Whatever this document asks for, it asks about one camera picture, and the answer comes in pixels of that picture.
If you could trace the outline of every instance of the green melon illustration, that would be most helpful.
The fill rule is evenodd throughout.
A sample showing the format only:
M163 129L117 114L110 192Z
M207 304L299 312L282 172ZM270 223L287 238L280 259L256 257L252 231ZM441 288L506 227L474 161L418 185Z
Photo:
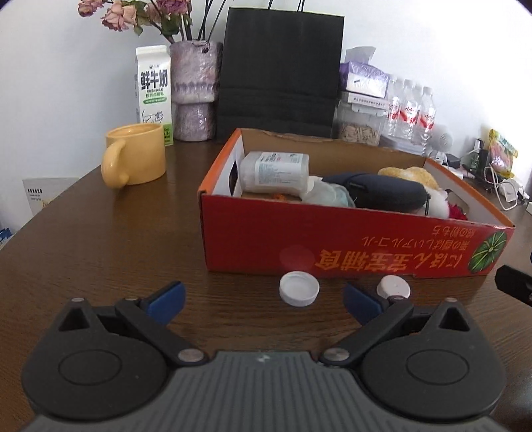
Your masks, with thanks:
M468 269L471 273L478 273L486 270L501 254L506 244L506 233L497 231L489 236L471 256Z

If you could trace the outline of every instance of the milk carton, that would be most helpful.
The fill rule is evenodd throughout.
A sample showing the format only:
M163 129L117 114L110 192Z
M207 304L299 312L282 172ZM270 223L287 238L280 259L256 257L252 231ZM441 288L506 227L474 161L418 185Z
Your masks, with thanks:
M135 74L137 121L162 124L165 145L173 144L170 92L170 55L166 46L138 47Z

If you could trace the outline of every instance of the pink dried rose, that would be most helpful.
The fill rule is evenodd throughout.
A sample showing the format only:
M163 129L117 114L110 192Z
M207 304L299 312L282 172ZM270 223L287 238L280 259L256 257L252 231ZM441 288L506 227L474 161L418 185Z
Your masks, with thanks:
M91 16L100 7L103 7L102 0L81 0L78 4L78 13L81 16Z
M146 14L148 15L148 19L150 21L161 22L161 15L153 4L148 3L148 7L146 8Z
M127 30L126 24L135 25L137 10L134 6L122 6L120 0L114 0L113 5L107 9L107 13L102 17L102 24L114 31Z
M157 5L161 10L176 14L188 13L188 3L190 0L157 0Z

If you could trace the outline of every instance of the plastic bottle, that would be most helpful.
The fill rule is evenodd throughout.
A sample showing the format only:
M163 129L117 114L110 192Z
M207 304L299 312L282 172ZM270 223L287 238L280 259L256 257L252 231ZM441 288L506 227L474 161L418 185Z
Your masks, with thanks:
M418 83L414 83L414 96L415 100L418 101L418 115L415 118L415 124L418 124L419 121L419 115L421 113L421 103L423 102L423 86Z
M470 152L467 152L462 157L462 159L464 159L464 157L470 155L469 156L469 163L466 165L466 167L469 166L469 172L472 172L473 174L478 169L478 163L479 163L479 159L480 159L480 150L481 150L483 144L484 144L484 141L482 141L480 138L475 139L475 146L473 147L473 150L471 150Z
M309 155L249 152L238 167L238 177L245 192L299 196L308 188Z
M419 120L415 130L415 139L425 146L432 136L432 128L434 126L434 119L436 118L436 107L434 106L432 96L432 89L430 87L424 87Z
M399 119L399 110L401 109L402 88L403 80L400 78L397 79L394 75L390 75L388 93L386 95L386 100L390 102L390 108L388 109L388 116L383 125L384 135L393 135L395 133L395 127Z
M418 118L419 103L413 92L414 81L404 80L403 100L399 111L399 121L396 127L395 136L407 140L412 139L415 121Z

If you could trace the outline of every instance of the purple vase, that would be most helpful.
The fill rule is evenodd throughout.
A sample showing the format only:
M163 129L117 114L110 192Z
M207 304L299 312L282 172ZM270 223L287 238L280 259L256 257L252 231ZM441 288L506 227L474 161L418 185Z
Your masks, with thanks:
M205 141L216 134L222 44L182 40L170 45L173 134L181 141Z

